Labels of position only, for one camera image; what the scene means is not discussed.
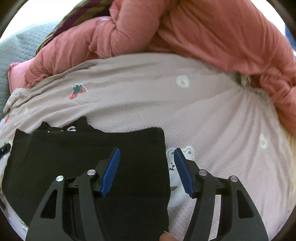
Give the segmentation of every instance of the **metal screw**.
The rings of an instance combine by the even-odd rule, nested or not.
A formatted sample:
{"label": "metal screw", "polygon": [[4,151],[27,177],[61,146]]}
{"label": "metal screw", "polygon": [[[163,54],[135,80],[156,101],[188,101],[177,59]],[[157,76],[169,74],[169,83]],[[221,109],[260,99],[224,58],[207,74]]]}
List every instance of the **metal screw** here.
{"label": "metal screw", "polygon": [[96,170],[94,170],[94,169],[90,169],[90,170],[87,171],[87,174],[88,174],[89,176],[92,176],[92,175],[94,175],[95,173],[96,173]]}
{"label": "metal screw", "polygon": [[64,177],[63,176],[58,176],[57,178],[56,178],[56,181],[57,182],[61,182],[61,181],[63,181],[64,180]]}
{"label": "metal screw", "polygon": [[234,183],[236,183],[239,179],[236,176],[231,176],[230,180]]}
{"label": "metal screw", "polygon": [[200,170],[198,172],[198,174],[201,175],[201,176],[206,176],[207,175],[207,171],[206,170]]}

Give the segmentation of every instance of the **quilted fabric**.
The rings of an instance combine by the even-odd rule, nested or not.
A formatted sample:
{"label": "quilted fabric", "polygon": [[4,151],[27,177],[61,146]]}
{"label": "quilted fabric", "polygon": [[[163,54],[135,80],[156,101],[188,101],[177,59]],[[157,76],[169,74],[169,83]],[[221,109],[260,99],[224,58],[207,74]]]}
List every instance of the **quilted fabric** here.
{"label": "quilted fabric", "polygon": [[35,51],[59,21],[42,22],[29,26],[0,43],[0,118],[10,96],[7,69],[12,62],[24,62],[35,56]]}

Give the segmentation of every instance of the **clothing pile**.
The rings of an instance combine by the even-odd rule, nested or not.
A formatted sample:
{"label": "clothing pile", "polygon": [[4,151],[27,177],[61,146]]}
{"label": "clothing pile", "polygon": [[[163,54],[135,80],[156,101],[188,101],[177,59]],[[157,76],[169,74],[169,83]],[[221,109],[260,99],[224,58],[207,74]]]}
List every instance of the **clothing pile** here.
{"label": "clothing pile", "polygon": [[296,61],[291,45],[250,0],[115,0],[110,16],[98,17],[108,4],[84,1],[79,11],[97,8],[97,15],[75,12],[76,18],[67,19],[74,27],[63,32],[60,26],[35,58],[12,63],[10,90],[30,88],[91,59],[175,53],[200,58],[225,72],[253,75],[253,85],[270,95],[280,121],[296,134]]}

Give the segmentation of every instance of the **striped fabric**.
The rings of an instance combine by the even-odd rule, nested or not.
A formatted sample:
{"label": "striped fabric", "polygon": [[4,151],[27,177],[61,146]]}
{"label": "striped fabric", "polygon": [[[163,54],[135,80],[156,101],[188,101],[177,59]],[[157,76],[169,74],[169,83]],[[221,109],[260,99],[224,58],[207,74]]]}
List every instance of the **striped fabric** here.
{"label": "striped fabric", "polygon": [[109,7],[114,0],[83,0],[69,12],[37,48],[36,54],[62,32],[89,19],[110,16]]}

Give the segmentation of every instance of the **black fabric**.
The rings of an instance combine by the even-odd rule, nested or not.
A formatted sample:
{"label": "black fabric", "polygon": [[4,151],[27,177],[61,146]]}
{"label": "black fabric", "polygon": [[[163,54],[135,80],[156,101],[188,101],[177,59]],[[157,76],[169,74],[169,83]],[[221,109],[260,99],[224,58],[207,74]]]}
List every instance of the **black fabric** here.
{"label": "black fabric", "polygon": [[22,241],[13,230],[2,210],[0,209],[0,240],[1,241]]}
{"label": "black fabric", "polygon": [[[67,131],[70,126],[76,131]],[[114,147],[121,151],[120,165],[110,193],[97,200],[107,233],[114,241],[158,240],[164,230],[168,231],[170,198],[165,140],[160,128],[104,133],[82,117],[62,128],[43,122],[31,134],[17,129],[4,173],[3,193],[30,226],[57,176],[80,176],[108,158]]]}

